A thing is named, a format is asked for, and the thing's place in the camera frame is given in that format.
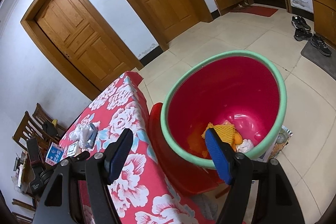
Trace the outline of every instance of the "white tissue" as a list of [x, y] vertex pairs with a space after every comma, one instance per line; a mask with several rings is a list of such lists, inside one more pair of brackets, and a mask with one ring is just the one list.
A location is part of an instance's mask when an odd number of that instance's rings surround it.
[[242, 144], [236, 145], [237, 152], [246, 153], [254, 147], [251, 140], [244, 139]]
[[84, 148], [92, 132], [93, 128], [90, 127], [90, 124], [84, 122], [78, 124], [75, 130], [69, 134], [69, 137], [70, 140], [72, 141], [79, 141], [78, 142], [79, 147]]

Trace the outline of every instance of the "doormat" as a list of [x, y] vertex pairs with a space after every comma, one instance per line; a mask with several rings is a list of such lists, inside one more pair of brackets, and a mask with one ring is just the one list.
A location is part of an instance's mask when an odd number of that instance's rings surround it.
[[331, 56], [324, 56], [310, 44], [310, 41], [308, 41], [302, 49], [301, 55], [318, 65], [336, 80], [336, 51], [332, 47], [328, 48], [331, 50]]
[[263, 16], [263, 17], [270, 17], [277, 10], [278, 9], [262, 7], [262, 6], [250, 6], [250, 7], [246, 7], [246, 9], [243, 9], [243, 10], [237, 10], [237, 11], [231, 10], [230, 12], [233, 12], [233, 13], [248, 13], [248, 14], [254, 14], [254, 15], [259, 15], [259, 16]]

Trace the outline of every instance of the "black baseboard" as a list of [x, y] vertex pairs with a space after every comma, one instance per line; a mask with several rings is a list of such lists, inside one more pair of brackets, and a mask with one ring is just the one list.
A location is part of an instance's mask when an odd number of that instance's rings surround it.
[[163, 53], [163, 50], [160, 46], [157, 46], [154, 50], [151, 50], [147, 53], [143, 58], [140, 59], [140, 62], [143, 66], [152, 62], [155, 58], [157, 58], [160, 54]]
[[311, 21], [314, 21], [314, 14], [313, 13], [308, 12], [308, 11], [303, 10], [303, 9], [300, 9], [298, 7], [292, 6], [292, 14], [304, 17], [304, 18], [309, 19]]
[[212, 19], [215, 20], [217, 17], [220, 17], [221, 14], [219, 13], [218, 9], [211, 13]]

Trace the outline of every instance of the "black shoe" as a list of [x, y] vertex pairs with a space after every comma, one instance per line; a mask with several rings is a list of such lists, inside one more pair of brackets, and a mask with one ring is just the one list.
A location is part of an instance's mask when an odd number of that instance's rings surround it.
[[313, 37], [310, 40], [310, 44], [317, 48], [320, 53], [322, 53], [325, 56], [331, 55], [331, 50], [328, 49], [327, 45], [323, 41], [321, 37], [318, 37], [316, 34], [313, 35]]
[[298, 19], [301, 23], [301, 26], [303, 26], [306, 31], [311, 30], [311, 27], [307, 24], [307, 22], [305, 21], [305, 19], [303, 17], [298, 16]]
[[297, 41], [302, 41], [302, 40], [310, 40], [312, 38], [313, 34], [311, 32], [307, 32], [303, 29], [296, 29], [294, 38]]
[[292, 17], [292, 25], [295, 29], [304, 29], [298, 16]]

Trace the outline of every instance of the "tablecloth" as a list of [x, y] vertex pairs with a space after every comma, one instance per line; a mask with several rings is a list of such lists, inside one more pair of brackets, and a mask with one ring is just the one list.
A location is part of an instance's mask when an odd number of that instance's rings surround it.
[[[125, 72], [93, 100], [60, 141], [59, 145], [64, 148], [62, 158], [67, 157], [67, 148], [73, 143], [69, 134], [80, 122], [87, 120], [98, 128], [95, 145], [89, 150], [91, 156], [103, 152], [124, 128], [130, 128], [133, 146], [120, 177], [108, 186], [122, 223], [214, 223], [203, 217], [191, 199], [174, 190], [158, 165], [146, 134], [149, 113], [146, 99], [138, 88], [141, 81], [138, 73]], [[93, 224], [85, 183], [81, 183], [80, 192], [86, 223]]]

